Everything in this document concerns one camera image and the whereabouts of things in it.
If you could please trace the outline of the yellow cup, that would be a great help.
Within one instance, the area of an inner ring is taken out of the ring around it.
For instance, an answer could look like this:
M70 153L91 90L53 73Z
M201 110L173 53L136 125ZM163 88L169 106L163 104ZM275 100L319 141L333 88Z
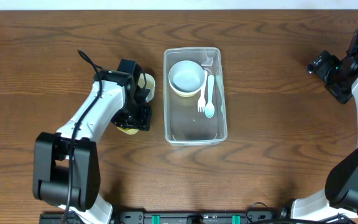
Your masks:
M122 128L122 127L117 127L117 129L119 129L120 131L122 131L123 133L126 133L128 135L134 135L136 133L139 132L138 129L134 129L134 128Z

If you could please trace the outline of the yellow bowl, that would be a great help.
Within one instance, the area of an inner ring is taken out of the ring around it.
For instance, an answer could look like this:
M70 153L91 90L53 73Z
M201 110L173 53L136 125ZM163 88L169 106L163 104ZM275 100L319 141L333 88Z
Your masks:
M188 98L188 97L192 97L192 96L196 95L200 91L200 89L191 91L191 92L185 92L185 91L180 91L180 90L177 90L174 88L173 91L181 97Z

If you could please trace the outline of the grey bowl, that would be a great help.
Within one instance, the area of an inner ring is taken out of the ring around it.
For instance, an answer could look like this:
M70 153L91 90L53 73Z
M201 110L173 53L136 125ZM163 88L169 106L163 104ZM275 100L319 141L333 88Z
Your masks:
M171 67L168 81L173 89L185 92L195 91L201 89L204 83L204 70L194 61L182 60Z

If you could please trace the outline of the white plastic fork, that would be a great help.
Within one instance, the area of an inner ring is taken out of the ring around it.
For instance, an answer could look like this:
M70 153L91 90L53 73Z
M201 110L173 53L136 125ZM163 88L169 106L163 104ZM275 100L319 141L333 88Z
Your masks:
M198 99L198 112L200 113L204 112L206 106L206 100L204 94L205 94L207 79L208 79L208 72L204 70L204 83L201 86L200 97Z

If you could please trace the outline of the pale blue plastic spoon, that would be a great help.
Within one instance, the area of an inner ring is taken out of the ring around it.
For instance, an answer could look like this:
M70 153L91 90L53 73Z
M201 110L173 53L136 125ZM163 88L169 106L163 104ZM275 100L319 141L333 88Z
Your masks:
M215 108L213 104L213 90L214 90L214 81L215 78L213 75L208 76L208 102L204 108L204 113L207 118L212 118L214 116Z

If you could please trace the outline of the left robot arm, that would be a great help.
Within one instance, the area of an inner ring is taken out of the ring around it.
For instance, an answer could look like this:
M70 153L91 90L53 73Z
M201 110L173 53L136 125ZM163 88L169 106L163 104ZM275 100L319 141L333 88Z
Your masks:
M117 223L113 206L100 195L97 143L109 124L148 131L152 115L145 74L132 69L101 69L76 114L55 133L42 132L34 145L33 196L64 209L83 223Z

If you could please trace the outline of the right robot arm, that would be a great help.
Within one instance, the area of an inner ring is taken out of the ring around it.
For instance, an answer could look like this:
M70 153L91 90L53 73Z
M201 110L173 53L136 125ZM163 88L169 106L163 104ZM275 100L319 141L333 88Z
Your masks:
M297 223L351 222L358 218L358 29L342 60L325 50L306 69L318 76L341 104L351 98L355 100L357 144L356 149L331 170L324 189L294 200L287 217Z

